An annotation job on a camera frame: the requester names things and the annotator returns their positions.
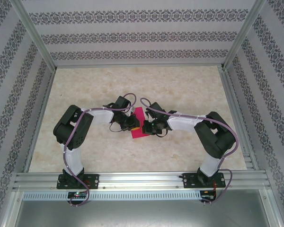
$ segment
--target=marble floor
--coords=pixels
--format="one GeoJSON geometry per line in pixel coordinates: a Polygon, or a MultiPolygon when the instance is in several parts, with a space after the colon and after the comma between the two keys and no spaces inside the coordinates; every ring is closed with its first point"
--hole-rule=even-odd
{"type": "MultiPolygon", "coordinates": [[[[101,107],[128,92],[158,102],[166,111],[194,115],[216,111],[234,128],[215,66],[58,69],[29,171],[62,171],[62,150],[53,128],[70,105],[101,107]]],[[[193,171],[206,155],[196,134],[170,131],[164,138],[132,139],[129,131],[110,132],[109,125],[91,127],[81,148],[87,172],[193,171]]],[[[246,169],[241,149],[222,167],[246,169]]]]}

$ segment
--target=red object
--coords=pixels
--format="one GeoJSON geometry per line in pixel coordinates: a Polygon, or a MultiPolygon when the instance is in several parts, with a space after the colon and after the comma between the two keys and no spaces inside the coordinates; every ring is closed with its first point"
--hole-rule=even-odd
{"type": "Polygon", "coordinates": [[[136,115],[136,118],[140,122],[140,128],[137,129],[137,130],[131,131],[133,139],[143,137],[143,136],[149,136],[148,134],[142,133],[142,126],[144,125],[144,120],[145,120],[145,116],[144,116],[144,112],[143,112],[142,107],[137,107],[134,111],[134,114],[136,115]]]}

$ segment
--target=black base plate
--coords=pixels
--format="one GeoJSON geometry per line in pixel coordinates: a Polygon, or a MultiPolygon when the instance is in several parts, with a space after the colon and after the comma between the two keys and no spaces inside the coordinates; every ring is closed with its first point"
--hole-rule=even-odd
{"type": "MultiPolygon", "coordinates": [[[[85,187],[80,184],[79,187],[75,187],[73,185],[67,185],[65,183],[62,183],[65,177],[63,174],[60,174],[58,177],[57,182],[57,189],[85,189],[85,187]]],[[[99,185],[99,174],[84,174],[83,182],[87,184],[89,189],[98,189],[99,185]]]]}
{"type": "Polygon", "coordinates": [[[223,173],[216,173],[213,176],[213,179],[210,182],[208,182],[206,185],[202,184],[198,180],[197,173],[185,173],[182,174],[182,178],[183,178],[184,188],[213,188],[214,182],[216,182],[217,188],[225,188],[226,186],[223,173]]]}

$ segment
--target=metal panel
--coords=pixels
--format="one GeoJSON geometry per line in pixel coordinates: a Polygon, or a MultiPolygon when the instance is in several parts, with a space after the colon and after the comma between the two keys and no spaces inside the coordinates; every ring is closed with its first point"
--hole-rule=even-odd
{"type": "MultiPolygon", "coordinates": [[[[66,201],[68,192],[24,192],[23,201],[66,201]]],[[[89,201],[200,200],[200,191],[90,192],[89,201]]]]}
{"type": "Polygon", "coordinates": [[[12,192],[7,205],[7,210],[3,216],[2,227],[13,227],[19,214],[23,192],[12,192]]]}
{"type": "Polygon", "coordinates": [[[17,227],[268,227],[258,190],[233,190],[210,206],[199,201],[23,201],[17,227]]]}
{"type": "Polygon", "coordinates": [[[275,201],[273,191],[271,189],[268,190],[262,189],[259,190],[259,193],[262,199],[266,216],[268,218],[269,225],[284,227],[284,222],[282,220],[278,205],[275,201]]]}

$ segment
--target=wall panel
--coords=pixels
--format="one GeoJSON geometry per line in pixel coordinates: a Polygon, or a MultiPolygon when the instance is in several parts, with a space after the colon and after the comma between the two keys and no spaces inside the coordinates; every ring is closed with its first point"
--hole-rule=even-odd
{"type": "Polygon", "coordinates": [[[52,77],[10,2],[0,0],[0,215],[14,173],[23,171],[52,77]]]}
{"type": "Polygon", "coordinates": [[[24,0],[57,66],[223,63],[254,0],[24,0]]]}
{"type": "Polygon", "coordinates": [[[265,3],[228,73],[284,219],[284,0],[265,3]]]}

